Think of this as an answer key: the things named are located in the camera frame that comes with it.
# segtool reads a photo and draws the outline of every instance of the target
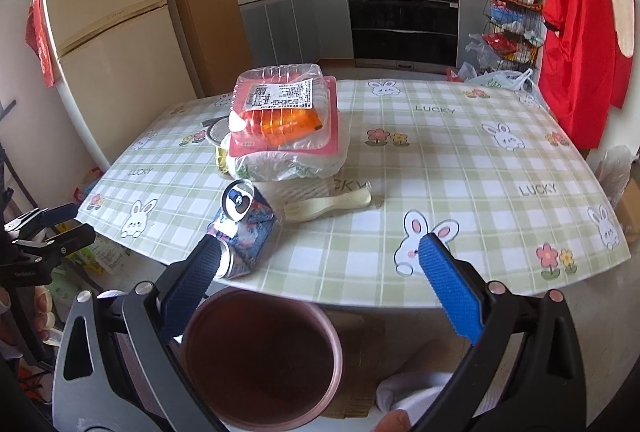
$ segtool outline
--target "pink cup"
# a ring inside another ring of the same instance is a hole
[[[300,427],[340,385],[342,348],[315,304],[225,288],[191,318],[182,367],[210,409],[245,430]]]

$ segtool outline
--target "bunny print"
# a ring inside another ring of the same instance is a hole
[[[432,229],[447,248],[459,231],[460,225],[453,219],[446,219]],[[396,272],[403,277],[424,275],[418,261],[418,246],[420,239],[429,233],[427,219],[418,210],[409,210],[404,216],[404,232],[406,237],[394,254]]]
[[[146,134],[143,134],[142,138],[140,138],[137,142],[131,145],[130,147],[131,150],[140,150],[147,143],[149,143],[149,140],[155,138],[157,135],[158,135],[157,132],[147,132]]]
[[[376,96],[388,96],[390,94],[400,94],[400,89],[396,87],[396,83],[393,80],[388,80],[384,84],[378,82],[369,82],[369,87],[373,88],[371,92]]]
[[[532,94],[524,94],[519,96],[520,102],[527,107],[540,108],[540,105],[535,100]]]
[[[145,206],[142,206],[139,200],[133,203],[129,219],[124,223],[120,237],[129,235],[133,238],[139,237],[145,231],[149,212],[154,209],[157,203],[157,199],[151,199]]]
[[[231,105],[231,93],[226,92],[225,94],[220,94],[216,103],[213,104],[214,107],[219,107],[220,105]]]
[[[509,126],[504,123],[498,123],[498,126],[483,123],[482,128],[491,134],[498,145],[505,150],[515,150],[517,148],[524,148],[524,142],[514,136],[509,130]]]
[[[587,209],[587,214],[591,221],[595,222],[598,227],[598,231],[600,232],[600,238],[602,243],[607,247],[608,250],[613,250],[617,245],[620,244],[620,238],[618,237],[618,232],[615,227],[609,221],[609,214],[607,213],[605,207],[600,205],[598,207],[600,214],[596,213],[596,210],[593,208]]]

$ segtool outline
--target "built-in oven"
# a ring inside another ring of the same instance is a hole
[[[358,65],[444,72],[456,65],[458,0],[349,0]]]

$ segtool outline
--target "tile floor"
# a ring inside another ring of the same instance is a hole
[[[400,78],[441,80],[438,75],[396,70],[325,68],[338,79]],[[580,339],[587,381],[588,422],[607,405],[640,354],[640,243],[631,246],[631,259],[603,274],[563,289]],[[154,281],[164,266],[137,253],[117,276],[100,278],[104,288],[131,290],[142,280]],[[208,293],[221,288],[212,284]],[[385,359],[381,378],[404,364],[420,346],[432,338],[451,344],[462,358],[464,347],[454,335],[441,310],[373,310],[386,320]],[[373,410],[367,419],[318,418],[299,429],[302,432],[369,432],[380,419]]]

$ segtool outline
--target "tablecloth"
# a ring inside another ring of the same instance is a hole
[[[437,306],[418,266],[435,232],[486,280],[536,294],[629,258],[622,229],[577,149],[527,94],[448,82],[342,80],[350,123],[336,193],[369,184],[367,210],[278,222],[253,290],[353,306]],[[78,219],[170,264],[186,258],[220,206],[203,120],[230,96],[169,108],[106,172]]]

